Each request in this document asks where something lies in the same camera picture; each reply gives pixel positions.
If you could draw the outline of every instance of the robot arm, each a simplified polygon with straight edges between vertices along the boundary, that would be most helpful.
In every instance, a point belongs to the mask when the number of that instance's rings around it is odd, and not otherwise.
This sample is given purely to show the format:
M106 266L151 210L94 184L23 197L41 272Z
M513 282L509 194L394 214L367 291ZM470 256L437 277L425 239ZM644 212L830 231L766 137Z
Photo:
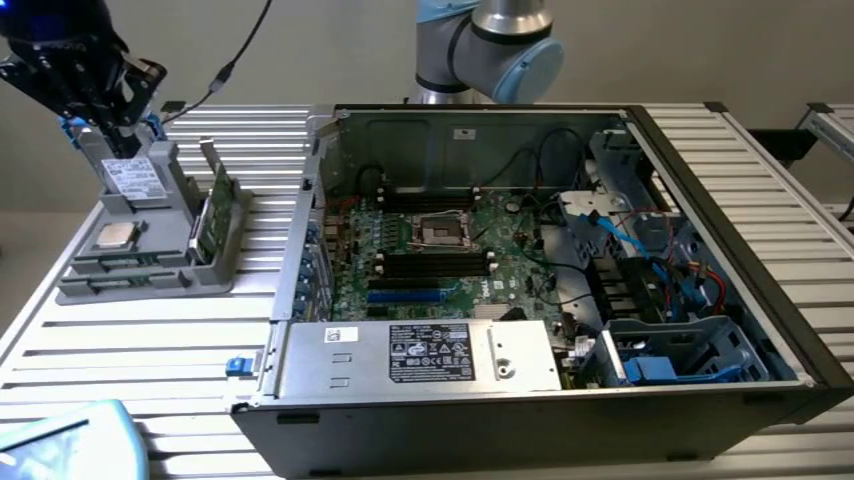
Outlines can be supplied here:
M534 103L564 64L552 25L545 0L421 0L413 103Z
M0 36L12 50L3 79L63 118L98 127L118 158L134 157L133 127L167 72L129 55L105 1L0 0Z

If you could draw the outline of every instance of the black cable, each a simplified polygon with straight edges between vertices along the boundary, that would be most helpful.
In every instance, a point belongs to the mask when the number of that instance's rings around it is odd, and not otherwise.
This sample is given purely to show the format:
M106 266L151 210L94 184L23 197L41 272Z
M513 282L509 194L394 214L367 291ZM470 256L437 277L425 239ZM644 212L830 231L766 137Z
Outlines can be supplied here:
M557 133L569 133L573 138L576 138L576 142L578 143L578 158L576 160L576 178L573 179L573 183L578 181L581 169L585 167L585 141L582 140L582 136L570 127L560 127L550 130L540 141L540 147L537 149L537 172L534 176L536 188L538 188L540 182L541 180L544 180L544 150L546 148L546 141Z
M546 285L546 283L548 283L548 281L546 281L546 282L544 282L544 283L541 284L540 288L537 289L537 299L538 299L541 302L544 302L546 305L552 305L553 307L560 307L560 306L562 306L562 305L566 305L568 303L578 302L578 301L580 301L580 300L582 300L584 298L593 297L593 293L585 293L584 295L580 295L578 297L572 298L572 299L569 299L569 300L568 300L568 301L565 301L565 302L552 302L552 301L549 301L549 300L546 300L546 299L544 298L544 285Z
M528 258L530 261L533 261L534 263L537 263L542 267L572 268L577 272L584 273L585 275L588 274L588 271L582 267L578 267L576 265L570 265L569 263L558 263L558 262L549 262L546 260L540 260L538 258L534 258L524 249L520 249L520 251L522 252L522 256L525 258Z
M508 170L510 170L510 167L513 167L513 164L517 163L517 160L520 160L521 155L525 152L529 152L534 156L534 158L537 158L537 152L534 151L534 149L530 147L522 147L513 154L513 157L510 157L510 160L508 161L505 166L501 168L501 170L496 173L496 175L493 175L489 180L481 183L482 187L489 187L493 184L493 182L496 182L496 180L498 180L501 176L505 175L505 173L508 173Z
M375 170L379 172L381 176L386 175L386 169L379 163L369 163L367 165L362 165L359 170L357 170L357 181L354 186L354 191L357 195L362 195L362 177L369 170Z
M852 212L854 212L854 197L852 197L852 201L849 202L849 208L845 209L842 215L840 216L840 221L845 222L852 216Z
M481 233L478 233L478 235L476 235L474 237L472 237L472 241L473 241L473 242L477 242L477 241L478 241L478 239L480 239L480 238L486 234L486 232L489 232L489 231L490 231L490 228L493 228L493 225L494 225L494 224L492 223L492 224L490 224L490 225L489 225L484 230L481 230Z
M190 107L185 108L175 115L165 118L162 122L163 124L170 123L171 121L183 117L189 112L199 108L199 106L205 102L207 102L209 98L211 98L211 95L214 95L221 90L221 88L223 88L223 85L226 85L226 82L229 82L229 79L231 78L231 74L235 70L235 67L238 66L238 61L241 61L243 54L246 53L247 49L250 48L250 45L253 44L253 40L255 40L255 35L258 34L258 30L262 28L262 24L265 23L265 19L267 18L267 12L270 12L271 5L273 5L273 0L267 0L267 3L265 3L265 8L262 9L262 14L258 17L258 20L255 21L255 26L253 27L253 31L250 32L250 36L246 38L243 45L241 46L241 50L238 50L238 54L234 56L231 61L226 65L223 65L223 68L219 69L219 72L217 73L217 77L214 77L214 80L209 85L209 91L205 94L205 96Z

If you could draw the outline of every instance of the white wall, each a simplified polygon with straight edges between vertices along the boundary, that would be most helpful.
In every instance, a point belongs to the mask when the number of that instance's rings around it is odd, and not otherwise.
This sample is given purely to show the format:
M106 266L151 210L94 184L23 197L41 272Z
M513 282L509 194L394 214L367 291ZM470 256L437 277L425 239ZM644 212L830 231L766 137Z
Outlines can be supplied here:
M769 126L790 126L808 101L854 102L852 0L549 3L569 55L546 100L721 100L744 123ZM134 53L170 69L161 100L193 100L263 0L109 4ZM414 0L277 0L215 102L399 101L414 76L414 15ZM0 209L89 209L98 184L54 115L6 84L0 106ZM854 169L817 165L816 184L842 198Z

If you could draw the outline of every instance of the sticker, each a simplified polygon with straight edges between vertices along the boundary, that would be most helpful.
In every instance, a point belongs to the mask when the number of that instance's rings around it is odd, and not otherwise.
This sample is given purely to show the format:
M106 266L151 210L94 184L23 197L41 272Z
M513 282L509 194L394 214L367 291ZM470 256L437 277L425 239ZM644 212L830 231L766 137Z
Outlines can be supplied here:
M394 324L389 329L389 378L393 382L476 380L469 324Z
M146 157L107 159L102 164L125 198L131 201L166 198L166 188Z
M345 343L359 341L359 327L327 328L323 335L325 343Z
M474 128L455 128L454 140L476 140L478 138L478 130Z

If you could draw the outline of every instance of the metal case panel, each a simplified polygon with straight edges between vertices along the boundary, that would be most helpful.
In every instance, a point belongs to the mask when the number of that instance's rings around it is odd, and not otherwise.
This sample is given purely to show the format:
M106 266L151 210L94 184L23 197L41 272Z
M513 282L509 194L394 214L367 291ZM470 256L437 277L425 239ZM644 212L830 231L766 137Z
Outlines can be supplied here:
M258 409L233 416L277 475L709 460L813 392L705 392Z
M449 326L461 328L449 332ZM429 335L393 338L398 329ZM297 323L286 352L281 395L290 399L374 396L382 401L430 393L561 390L541 321Z

